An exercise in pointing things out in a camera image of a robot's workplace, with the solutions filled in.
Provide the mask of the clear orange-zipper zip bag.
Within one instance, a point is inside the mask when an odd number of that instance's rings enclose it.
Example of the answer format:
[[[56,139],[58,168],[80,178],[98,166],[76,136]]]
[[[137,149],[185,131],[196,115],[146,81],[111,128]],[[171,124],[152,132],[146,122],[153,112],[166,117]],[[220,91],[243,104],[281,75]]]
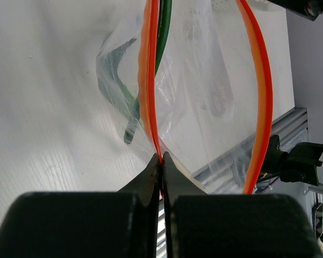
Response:
[[[114,1],[108,13],[109,34],[128,11],[124,2]],[[156,36],[158,23],[154,18],[160,1],[151,2],[150,34]],[[191,160],[196,172],[254,135],[252,155],[240,193],[251,194],[268,147],[273,113],[270,61],[256,12],[266,11],[271,3],[209,1],[209,5],[211,10],[206,13],[206,24],[202,28],[202,45],[193,52],[201,76],[203,99],[199,108],[199,134],[187,128],[192,140]],[[151,127],[155,153],[168,153],[160,150],[158,133],[157,126]]]

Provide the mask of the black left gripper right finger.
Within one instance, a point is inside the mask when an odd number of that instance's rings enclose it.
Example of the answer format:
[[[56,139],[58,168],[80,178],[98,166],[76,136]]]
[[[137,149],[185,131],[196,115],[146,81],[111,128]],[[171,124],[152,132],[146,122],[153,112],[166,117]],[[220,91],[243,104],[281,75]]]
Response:
[[[322,257],[303,208],[284,194],[208,195],[163,155],[168,257]]]

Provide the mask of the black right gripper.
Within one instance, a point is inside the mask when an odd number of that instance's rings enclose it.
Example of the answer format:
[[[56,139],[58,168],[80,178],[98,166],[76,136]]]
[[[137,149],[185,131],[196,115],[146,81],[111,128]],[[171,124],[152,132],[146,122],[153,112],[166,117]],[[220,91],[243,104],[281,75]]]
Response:
[[[269,0],[298,16],[315,21],[323,13],[323,0]]]

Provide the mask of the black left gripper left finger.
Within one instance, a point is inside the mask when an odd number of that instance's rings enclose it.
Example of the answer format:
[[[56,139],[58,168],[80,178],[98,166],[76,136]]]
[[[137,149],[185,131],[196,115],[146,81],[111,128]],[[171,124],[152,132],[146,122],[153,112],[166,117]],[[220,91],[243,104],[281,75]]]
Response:
[[[159,157],[117,192],[20,195],[0,226],[0,257],[155,257]]]

